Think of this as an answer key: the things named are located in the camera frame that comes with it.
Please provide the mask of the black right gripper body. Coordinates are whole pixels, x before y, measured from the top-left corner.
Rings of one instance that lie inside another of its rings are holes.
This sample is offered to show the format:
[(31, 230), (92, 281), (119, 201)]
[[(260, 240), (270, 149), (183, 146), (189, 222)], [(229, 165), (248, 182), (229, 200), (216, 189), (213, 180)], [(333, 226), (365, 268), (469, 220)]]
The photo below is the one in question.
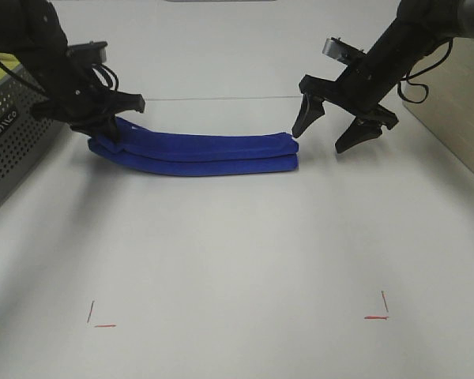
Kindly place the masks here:
[(359, 65), (346, 68), (335, 81), (306, 75), (299, 82), (299, 90), (303, 95), (307, 93), (333, 103), (357, 118), (380, 122), (392, 129), (398, 118), (379, 102), (398, 81), (397, 69)]

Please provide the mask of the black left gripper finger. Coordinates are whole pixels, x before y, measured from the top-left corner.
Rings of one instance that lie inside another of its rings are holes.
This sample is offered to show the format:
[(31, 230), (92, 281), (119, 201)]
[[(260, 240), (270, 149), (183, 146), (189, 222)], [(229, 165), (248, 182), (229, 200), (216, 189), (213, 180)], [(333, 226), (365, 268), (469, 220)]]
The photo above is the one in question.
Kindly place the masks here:
[(114, 116), (98, 119), (88, 125), (89, 135), (107, 150), (117, 150), (120, 132)]

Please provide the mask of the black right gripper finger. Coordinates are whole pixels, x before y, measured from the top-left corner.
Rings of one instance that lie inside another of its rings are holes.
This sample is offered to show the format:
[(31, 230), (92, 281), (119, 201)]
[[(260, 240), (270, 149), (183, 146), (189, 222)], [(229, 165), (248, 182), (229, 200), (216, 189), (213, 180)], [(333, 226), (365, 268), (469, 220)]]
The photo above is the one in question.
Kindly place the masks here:
[(335, 143), (337, 153), (342, 153), (365, 141), (379, 138), (382, 125), (373, 120), (355, 118)]
[(304, 94), (299, 114), (292, 127), (292, 136), (300, 137), (307, 128), (325, 115), (324, 100), (317, 96)]

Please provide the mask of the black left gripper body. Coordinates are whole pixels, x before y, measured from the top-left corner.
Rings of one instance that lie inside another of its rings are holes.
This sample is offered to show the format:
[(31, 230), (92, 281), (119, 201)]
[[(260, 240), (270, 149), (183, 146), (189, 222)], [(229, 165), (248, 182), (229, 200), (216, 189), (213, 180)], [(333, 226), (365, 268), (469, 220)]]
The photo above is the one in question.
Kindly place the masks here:
[(36, 120), (49, 118), (69, 124), (74, 131), (89, 133), (88, 125), (98, 119), (115, 117), (123, 111), (143, 113), (144, 110), (145, 100), (142, 95), (105, 88), (95, 96), (81, 92), (75, 94), (71, 101), (62, 102), (49, 99), (35, 103), (31, 107), (30, 113)]

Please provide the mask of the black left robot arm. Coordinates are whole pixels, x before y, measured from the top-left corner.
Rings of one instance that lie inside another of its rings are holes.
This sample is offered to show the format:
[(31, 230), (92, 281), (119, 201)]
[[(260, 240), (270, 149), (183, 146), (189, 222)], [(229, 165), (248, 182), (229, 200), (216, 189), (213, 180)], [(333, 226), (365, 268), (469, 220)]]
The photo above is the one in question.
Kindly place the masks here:
[(14, 79), (45, 99), (32, 106), (32, 117), (118, 142), (116, 115), (143, 112), (145, 100), (119, 91), (118, 76), (105, 64), (106, 47), (105, 41), (69, 45), (49, 1), (0, 1), (0, 53), (13, 55), (36, 83)]

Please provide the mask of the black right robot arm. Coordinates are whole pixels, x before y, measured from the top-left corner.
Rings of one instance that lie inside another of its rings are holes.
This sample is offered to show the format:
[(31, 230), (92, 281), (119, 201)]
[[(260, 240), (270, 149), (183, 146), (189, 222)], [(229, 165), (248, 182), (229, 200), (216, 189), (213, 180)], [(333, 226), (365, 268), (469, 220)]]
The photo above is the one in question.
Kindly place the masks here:
[(324, 115), (326, 102), (355, 117), (336, 141), (337, 152), (380, 137), (383, 129), (398, 123), (381, 100), (414, 78), (418, 61), (442, 45), (451, 47), (456, 38), (474, 39), (474, 1), (402, 1), (391, 25), (367, 52), (334, 37), (327, 39), (323, 54), (346, 68), (334, 81), (306, 75), (299, 82), (303, 100), (293, 137), (300, 137)]

